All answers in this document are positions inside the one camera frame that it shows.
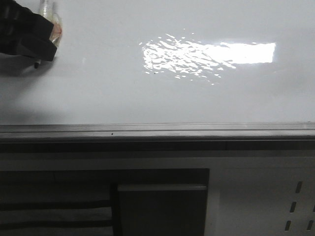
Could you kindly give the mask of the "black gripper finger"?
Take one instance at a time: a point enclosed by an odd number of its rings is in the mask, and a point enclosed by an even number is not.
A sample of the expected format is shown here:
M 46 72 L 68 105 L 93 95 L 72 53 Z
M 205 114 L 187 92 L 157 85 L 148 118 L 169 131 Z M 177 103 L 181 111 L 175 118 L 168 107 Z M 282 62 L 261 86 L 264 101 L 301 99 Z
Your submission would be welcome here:
M 0 2 L 0 52 L 53 61 L 57 47 L 51 42 L 53 23 L 14 0 Z

